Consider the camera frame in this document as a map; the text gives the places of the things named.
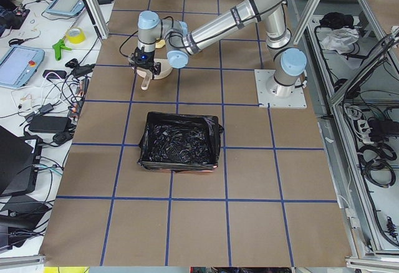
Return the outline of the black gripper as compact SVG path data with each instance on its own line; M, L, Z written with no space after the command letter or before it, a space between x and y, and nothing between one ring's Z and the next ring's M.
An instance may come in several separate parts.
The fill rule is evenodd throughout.
M154 61L155 52L145 52L143 49L135 49L128 58L129 64L134 67L134 73L138 73L138 67L151 71L151 79L156 76L156 68Z

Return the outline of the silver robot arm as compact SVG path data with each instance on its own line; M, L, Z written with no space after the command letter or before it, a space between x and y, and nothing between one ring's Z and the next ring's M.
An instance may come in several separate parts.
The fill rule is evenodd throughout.
M153 11L143 11L138 18L137 48L130 55L134 70L144 73L141 88L146 90L162 65L155 60L156 42L165 41L166 58L174 69L186 67L189 58L215 42L244 29L251 23L263 22L266 44L275 64L275 72L267 80L267 91L277 98L292 95L299 76L305 70L305 54L291 46L291 32L286 24L285 0L243 0L205 25L189 31L182 21L160 19Z

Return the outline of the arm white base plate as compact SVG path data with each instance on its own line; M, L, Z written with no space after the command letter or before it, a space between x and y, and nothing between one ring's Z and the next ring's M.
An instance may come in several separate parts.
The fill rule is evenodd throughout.
M275 70L254 71L258 105L261 108L305 109L304 89L300 78L291 86L281 86L274 80Z

